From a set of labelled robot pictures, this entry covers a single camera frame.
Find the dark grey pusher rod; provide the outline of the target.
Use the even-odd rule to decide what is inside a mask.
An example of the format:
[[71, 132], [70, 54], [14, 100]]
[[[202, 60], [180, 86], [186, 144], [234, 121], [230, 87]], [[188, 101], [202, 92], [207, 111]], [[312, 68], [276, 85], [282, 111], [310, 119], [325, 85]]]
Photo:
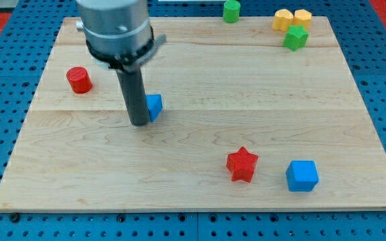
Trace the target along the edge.
[[141, 69], [132, 72], [117, 70], [116, 73], [131, 124], [137, 127], [146, 125], [150, 117]]

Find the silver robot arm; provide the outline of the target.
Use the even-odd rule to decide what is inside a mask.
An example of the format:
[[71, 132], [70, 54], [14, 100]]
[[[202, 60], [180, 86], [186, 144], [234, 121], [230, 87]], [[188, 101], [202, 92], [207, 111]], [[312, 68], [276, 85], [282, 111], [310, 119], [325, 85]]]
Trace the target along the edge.
[[151, 121], [141, 67], [166, 42], [166, 34], [154, 36], [145, 0], [76, 0], [91, 56], [116, 71], [134, 126]]

